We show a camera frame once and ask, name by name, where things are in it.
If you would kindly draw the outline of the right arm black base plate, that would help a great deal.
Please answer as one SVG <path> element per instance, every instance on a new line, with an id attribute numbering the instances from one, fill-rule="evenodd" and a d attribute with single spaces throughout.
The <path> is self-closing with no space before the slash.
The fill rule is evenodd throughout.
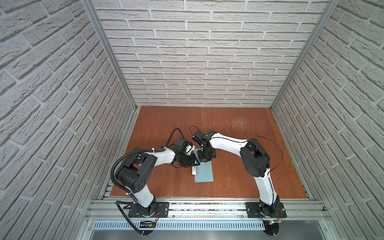
<path id="1" fill-rule="evenodd" d="M 263 202 L 247 202 L 245 203 L 248 218 L 286 218 L 287 213 L 283 203 L 278 202 L 271 206 Z"/>

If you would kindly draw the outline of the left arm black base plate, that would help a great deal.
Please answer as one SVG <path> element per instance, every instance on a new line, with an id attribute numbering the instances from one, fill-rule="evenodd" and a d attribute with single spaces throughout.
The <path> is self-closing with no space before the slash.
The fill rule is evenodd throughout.
<path id="1" fill-rule="evenodd" d="M 129 210 L 130 218 L 167 218 L 169 213 L 169 202 L 153 202 L 148 207 L 139 203 L 131 205 Z"/>

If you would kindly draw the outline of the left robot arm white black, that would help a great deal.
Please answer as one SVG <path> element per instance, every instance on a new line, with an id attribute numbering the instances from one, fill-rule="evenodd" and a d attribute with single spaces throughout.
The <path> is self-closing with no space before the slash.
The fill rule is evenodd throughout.
<path id="1" fill-rule="evenodd" d="M 199 165 L 194 150 L 193 143 L 183 138 L 161 149 L 135 148 L 113 164 L 110 179 L 134 200 L 144 217 L 151 217 L 156 212 L 156 198 L 147 183 L 154 168 L 164 164 L 175 168 Z"/>

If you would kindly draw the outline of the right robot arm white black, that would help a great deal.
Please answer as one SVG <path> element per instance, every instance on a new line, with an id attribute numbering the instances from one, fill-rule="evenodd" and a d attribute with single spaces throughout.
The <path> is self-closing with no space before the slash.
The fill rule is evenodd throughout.
<path id="1" fill-rule="evenodd" d="M 193 134 L 193 140 L 201 147 L 198 151 L 201 161 L 214 159 L 216 150 L 235 154 L 242 159 L 245 170 L 254 177 L 259 190 L 260 203 L 257 209 L 260 216 L 281 219 L 287 216 L 273 186 L 270 156 L 257 139 L 241 140 L 214 131 L 207 134 L 197 131 Z"/>

